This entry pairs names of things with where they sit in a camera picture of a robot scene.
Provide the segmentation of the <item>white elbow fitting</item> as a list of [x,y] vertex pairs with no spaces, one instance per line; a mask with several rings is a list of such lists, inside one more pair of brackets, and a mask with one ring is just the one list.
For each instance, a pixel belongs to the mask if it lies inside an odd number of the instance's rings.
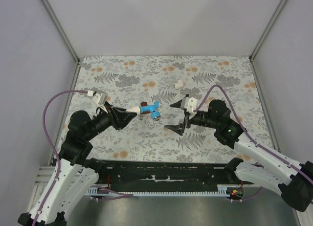
[[136,113],[137,115],[141,114],[140,106],[134,106],[134,107],[128,108],[128,109],[126,109],[126,111],[130,112],[130,113]]

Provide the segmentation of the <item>brown plastic water faucet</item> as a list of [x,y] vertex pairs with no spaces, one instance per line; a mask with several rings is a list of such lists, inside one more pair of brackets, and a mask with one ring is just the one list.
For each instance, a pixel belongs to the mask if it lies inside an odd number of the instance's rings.
[[150,111],[146,108],[148,106],[147,102],[141,102],[140,103],[140,115],[139,120],[143,120],[143,116],[145,114],[149,114]]

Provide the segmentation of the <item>blue plastic water faucet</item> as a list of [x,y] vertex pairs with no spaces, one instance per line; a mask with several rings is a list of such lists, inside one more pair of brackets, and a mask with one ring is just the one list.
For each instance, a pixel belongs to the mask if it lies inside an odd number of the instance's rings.
[[150,111],[152,120],[158,121],[161,118],[160,112],[158,111],[159,108],[158,101],[155,101],[153,104],[148,105],[146,108]]

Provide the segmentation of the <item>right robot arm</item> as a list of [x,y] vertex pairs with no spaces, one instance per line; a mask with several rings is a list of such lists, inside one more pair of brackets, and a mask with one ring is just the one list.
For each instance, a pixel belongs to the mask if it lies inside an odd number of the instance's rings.
[[224,171],[228,183],[247,181],[281,196],[291,208],[304,212],[313,202],[313,164],[301,163],[263,144],[252,140],[247,130],[230,117],[230,109],[222,100],[212,100],[207,111],[196,110],[197,100],[185,96],[171,104],[172,108],[184,111],[183,122],[167,125],[166,128],[180,136],[191,125],[215,129],[219,143],[246,154],[254,159],[255,166],[240,158],[233,158]]

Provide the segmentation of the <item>white elbow fitting far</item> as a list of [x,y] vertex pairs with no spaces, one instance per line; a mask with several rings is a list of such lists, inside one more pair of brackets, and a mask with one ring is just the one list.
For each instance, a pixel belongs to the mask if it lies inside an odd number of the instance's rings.
[[183,88],[183,87],[184,87],[184,82],[183,82],[181,79],[177,80],[177,81],[174,83],[174,88],[175,88],[175,90],[180,90],[180,89]]

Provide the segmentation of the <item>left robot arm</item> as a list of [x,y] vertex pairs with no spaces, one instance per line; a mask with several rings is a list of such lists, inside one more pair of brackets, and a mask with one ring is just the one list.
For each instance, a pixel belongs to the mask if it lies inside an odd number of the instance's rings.
[[95,183],[108,177],[106,164],[88,159],[93,146],[90,141],[109,127],[125,128],[137,112],[109,104],[91,118],[86,111],[72,114],[68,132],[59,153],[54,172],[40,199],[18,218],[22,226],[65,226],[73,209]]

